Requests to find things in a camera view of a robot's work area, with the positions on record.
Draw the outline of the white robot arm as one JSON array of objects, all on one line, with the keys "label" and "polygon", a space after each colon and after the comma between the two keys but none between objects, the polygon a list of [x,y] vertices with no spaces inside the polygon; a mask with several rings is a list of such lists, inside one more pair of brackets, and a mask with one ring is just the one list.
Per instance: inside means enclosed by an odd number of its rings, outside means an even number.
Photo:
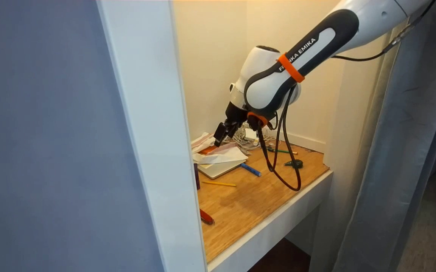
[{"label": "white robot arm", "polygon": [[230,84],[226,119],[214,138],[220,146],[226,137],[249,122],[253,129],[277,116],[300,95],[306,75],[330,57],[365,45],[406,21],[435,0],[341,0],[305,37],[288,51],[256,45],[247,55],[239,76]]}]

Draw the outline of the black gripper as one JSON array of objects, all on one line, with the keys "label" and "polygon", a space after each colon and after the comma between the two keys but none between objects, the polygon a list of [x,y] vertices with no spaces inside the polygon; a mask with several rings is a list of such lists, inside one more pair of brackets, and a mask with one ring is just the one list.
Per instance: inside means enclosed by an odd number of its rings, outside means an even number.
[{"label": "black gripper", "polygon": [[218,123],[214,137],[215,144],[220,146],[226,137],[233,137],[238,128],[247,120],[247,108],[238,107],[233,102],[227,104],[226,119]]}]

